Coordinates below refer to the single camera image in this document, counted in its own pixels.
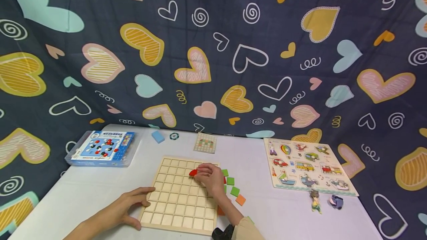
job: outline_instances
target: small round token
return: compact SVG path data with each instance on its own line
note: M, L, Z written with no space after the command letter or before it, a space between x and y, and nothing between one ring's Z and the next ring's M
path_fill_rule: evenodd
M179 138L179 134L178 133L171 133L171 135L169 135L169 138L172 140L176 140Z

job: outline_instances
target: toy box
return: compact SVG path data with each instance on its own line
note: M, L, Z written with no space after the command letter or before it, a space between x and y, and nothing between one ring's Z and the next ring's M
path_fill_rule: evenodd
M65 160L72 166L128 167L140 141L130 131L87 131Z

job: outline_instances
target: beige sleeve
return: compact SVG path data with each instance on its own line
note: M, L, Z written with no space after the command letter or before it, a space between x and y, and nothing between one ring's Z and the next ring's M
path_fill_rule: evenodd
M239 225L234 228L231 240L264 240L250 218L242 218Z

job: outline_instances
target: blue block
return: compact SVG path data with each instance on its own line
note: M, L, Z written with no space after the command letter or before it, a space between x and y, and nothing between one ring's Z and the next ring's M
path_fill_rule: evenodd
M157 144L160 144L165 140L165 137L163 137L159 131L155 131L154 133L151 134L151 136L154 138Z

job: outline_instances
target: hand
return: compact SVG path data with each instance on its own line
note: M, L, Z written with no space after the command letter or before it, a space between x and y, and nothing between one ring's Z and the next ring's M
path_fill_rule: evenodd
M154 187L140 187L133 191L122 194L109 206L101 209L98 213L90 217L87 221L92 226L99 227L101 231L106 231L119 224L127 224L141 230L141 223L137 219L130 217L128 210L135 204L142 204L148 207L151 204L147 201L147 193L153 192Z
M211 164L204 163L197 167L197 174L194 176L197 181L202 182L208 193L214 198L225 195L224 192L224 174L221 168Z

